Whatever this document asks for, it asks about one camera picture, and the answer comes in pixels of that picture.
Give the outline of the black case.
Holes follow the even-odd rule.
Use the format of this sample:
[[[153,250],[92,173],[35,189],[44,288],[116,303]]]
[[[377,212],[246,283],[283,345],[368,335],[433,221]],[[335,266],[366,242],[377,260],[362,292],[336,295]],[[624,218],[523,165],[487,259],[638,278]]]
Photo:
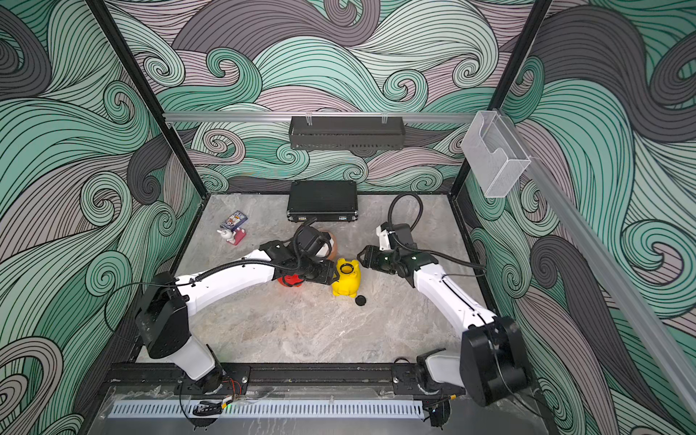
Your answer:
[[[291,222],[353,222],[359,217],[355,181],[293,181],[286,215]]]

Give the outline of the red piggy bank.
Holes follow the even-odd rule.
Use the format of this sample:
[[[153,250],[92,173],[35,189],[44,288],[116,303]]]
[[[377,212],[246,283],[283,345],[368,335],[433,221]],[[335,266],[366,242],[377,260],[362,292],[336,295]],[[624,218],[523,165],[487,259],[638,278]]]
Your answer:
[[[277,281],[284,287],[299,287],[305,282],[299,275],[285,275],[284,277],[279,277]]]

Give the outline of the yellow piggy bank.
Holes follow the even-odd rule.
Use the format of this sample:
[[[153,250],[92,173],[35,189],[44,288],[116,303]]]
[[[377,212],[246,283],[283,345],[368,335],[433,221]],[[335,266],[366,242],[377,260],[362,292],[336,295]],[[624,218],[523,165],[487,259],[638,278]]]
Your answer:
[[[347,260],[340,258],[337,262],[339,279],[332,284],[334,297],[351,297],[358,295],[361,284],[360,263],[357,259]]]

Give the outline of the aluminium rail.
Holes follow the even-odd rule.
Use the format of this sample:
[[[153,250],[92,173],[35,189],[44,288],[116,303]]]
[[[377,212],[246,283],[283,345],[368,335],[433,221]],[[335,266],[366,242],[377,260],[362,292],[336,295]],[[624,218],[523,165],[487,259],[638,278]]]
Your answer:
[[[388,120],[402,118],[405,123],[470,123],[476,113],[439,112],[165,112],[167,123],[290,123],[293,117],[305,118],[311,123],[315,118],[376,118]]]
[[[498,110],[495,114],[502,119],[504,132],[512,137],[512,142],[518,145],[521,153],[525,155],[525,159],[529,162],[527,171],[546,198],[547,204],[556,212],[560,222],[576,242],[578,251],[587,260],[596,280],[622,310],[626,320],[632,325],[646,350],[662,370],[685,409],[694,417],[695,367],[688,355],[643,300],[640,291],[617,264],[614,256],[607,250],[576,206],[571,204],[563,191],[556,186],[552,174],[540,158],[534,156],[529,150],[513,121]]]

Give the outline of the card box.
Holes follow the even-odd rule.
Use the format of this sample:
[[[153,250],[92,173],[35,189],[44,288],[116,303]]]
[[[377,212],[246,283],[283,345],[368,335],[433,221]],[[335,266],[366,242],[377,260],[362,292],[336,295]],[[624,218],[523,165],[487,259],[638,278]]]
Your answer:
[[[237,228],[240,228],[247,220],[248,216],[240,210],[237,210],[234,213],[232,213],[229,217],[227,217],[220,224],[220,227],[228,229],[230,231],[235,231]]]

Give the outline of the black wall shelf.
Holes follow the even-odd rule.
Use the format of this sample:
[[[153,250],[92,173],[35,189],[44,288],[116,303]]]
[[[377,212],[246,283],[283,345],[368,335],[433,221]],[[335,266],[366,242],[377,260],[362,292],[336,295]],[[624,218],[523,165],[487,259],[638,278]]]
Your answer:
[[[293,149],[306,150],[400,150],[406,130],[402,118],[305,118],[293,117],[288,135]]]

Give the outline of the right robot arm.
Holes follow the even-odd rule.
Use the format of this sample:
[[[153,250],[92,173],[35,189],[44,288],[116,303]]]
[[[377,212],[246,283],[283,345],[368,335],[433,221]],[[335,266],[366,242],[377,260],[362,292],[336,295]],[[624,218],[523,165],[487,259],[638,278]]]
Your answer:
[[[462,389],[476,404],[488,406],[530,386],[532,373],[519,326],[470,297],[432,255],[402,255],[367,246],[358,260],[364,268],[406,279],[460,336],[458,352],[438,349],[417,358],[424,391],[438,393],[450,385]]]

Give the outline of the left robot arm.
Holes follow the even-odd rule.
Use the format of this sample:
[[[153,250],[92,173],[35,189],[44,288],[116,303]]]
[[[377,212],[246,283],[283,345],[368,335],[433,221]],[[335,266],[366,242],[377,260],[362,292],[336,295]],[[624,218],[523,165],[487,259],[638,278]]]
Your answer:
[[[215,393],[223,384],[225,371],[210,348],[192,333],[190,319],[242,290],[293,275],[328,286],[339,279],[334,261],[313,259],[272,241],[205,272],[157,275],[144,290],[134,324],[150,358],[175,364],[197,392]]]

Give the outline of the aluminium rail right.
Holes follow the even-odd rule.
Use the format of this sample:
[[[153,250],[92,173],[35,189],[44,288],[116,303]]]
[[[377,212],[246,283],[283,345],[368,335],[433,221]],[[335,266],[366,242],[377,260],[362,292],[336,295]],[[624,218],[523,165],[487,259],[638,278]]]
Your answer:
[[[546,198],[547,204],[556,212],[560,222],[576,242],[578,251],[587,260],[596,280],[622,310],[626,320],[632,325],[646,350],[662,370],[685,409],[694,417],[695,367],[688,355],[643,300],[640,291],[617,264],[614,256],[607,250],[576,206],[571,204],[563,191],[556,186],[552,174],[540,158],[534,156],[529,150],[513,121],[498,110],[495,114],[502,119],[504,132],[512,137],[512,142],[518,145],[521,153],[525,155],[525,159],[529,162],[527,171]]]

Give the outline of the clear plastic holder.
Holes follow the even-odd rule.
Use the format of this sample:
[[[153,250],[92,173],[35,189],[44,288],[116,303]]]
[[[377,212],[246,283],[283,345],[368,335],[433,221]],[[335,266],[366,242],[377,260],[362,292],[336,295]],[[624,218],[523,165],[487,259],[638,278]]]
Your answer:
[[[485,198],[505,198],[530,164],[515,124],[499,111],[477,112],[461,149]]]

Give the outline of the white pink bunny toy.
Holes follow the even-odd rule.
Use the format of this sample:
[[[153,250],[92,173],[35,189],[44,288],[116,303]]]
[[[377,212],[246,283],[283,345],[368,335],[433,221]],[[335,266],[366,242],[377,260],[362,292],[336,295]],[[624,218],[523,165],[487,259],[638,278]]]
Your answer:
[[[236,228],[234,230],[230,230],[227,228],[218,229],[217,233],[224,241],[226,241],[228,244],[232,246],[239,245],[247,235],[247,232],[246,230],[244,230],[244,228]]]

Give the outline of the aluminium rail back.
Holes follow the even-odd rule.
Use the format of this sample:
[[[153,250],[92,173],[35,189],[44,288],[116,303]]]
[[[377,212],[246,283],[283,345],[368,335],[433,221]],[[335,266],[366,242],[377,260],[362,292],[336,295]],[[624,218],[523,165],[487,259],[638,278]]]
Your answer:
[[[439,112],[165,112],[167,123],[290,123],[293,117],[305,118],[311,123],[315,118],[376,118],[388,120],[402,118],[405,123],[470,123],[476,113]]]

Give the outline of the pink piggy bank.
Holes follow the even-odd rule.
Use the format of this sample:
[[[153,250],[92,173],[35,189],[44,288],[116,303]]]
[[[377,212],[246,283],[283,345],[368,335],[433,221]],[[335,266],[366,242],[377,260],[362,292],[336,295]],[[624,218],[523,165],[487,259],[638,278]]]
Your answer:
[[[331,261],[335,261],[335,259],[337,259],[337,257],[338,257],[337,241],[336,241],[335,235],[332,234],[331,232],[329,232],[329,237],[330,237],[330,252],[326,258],[331,260]]]

